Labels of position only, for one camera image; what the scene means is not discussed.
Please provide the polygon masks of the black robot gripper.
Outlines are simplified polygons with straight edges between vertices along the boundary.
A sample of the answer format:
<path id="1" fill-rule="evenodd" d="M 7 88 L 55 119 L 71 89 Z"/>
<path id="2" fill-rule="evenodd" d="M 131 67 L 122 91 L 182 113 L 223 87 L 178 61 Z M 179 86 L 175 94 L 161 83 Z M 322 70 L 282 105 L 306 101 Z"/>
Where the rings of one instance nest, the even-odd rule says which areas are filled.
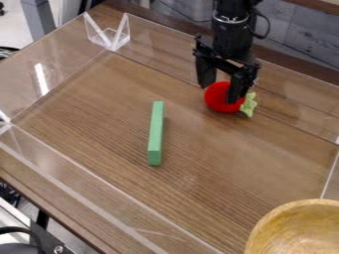
<path id="1" fill-rule="evenodd" d="M 227 56 L 219 53 L 213 47 L 213 38 L 195 35 L 195 68 L 198 82 L 202 88 L 207 88 L 217 80 L 218 70 L 231 77 L 231 86 L 227 93 L 227 102 L 237 103 L 243 97 L 248 85 L 254 85 L 261 63 L 252 51 Z"/>

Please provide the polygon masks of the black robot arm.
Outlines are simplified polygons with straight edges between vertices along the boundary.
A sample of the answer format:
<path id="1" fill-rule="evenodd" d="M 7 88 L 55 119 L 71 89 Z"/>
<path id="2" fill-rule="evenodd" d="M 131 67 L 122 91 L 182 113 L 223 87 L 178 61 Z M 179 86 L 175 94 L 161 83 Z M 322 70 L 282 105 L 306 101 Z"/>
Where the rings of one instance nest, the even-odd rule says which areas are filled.
<path id="1" fill-rule="evenodd" d="M 262 0 L 217 0 L 213 12 L 213 35 L 195 36 L 198 82 L 207 88 L 218 71 L 231 77 L 225 101 L 237 103 L 256 84 L 261 63 L 253 53 L 257 5 Z"/>

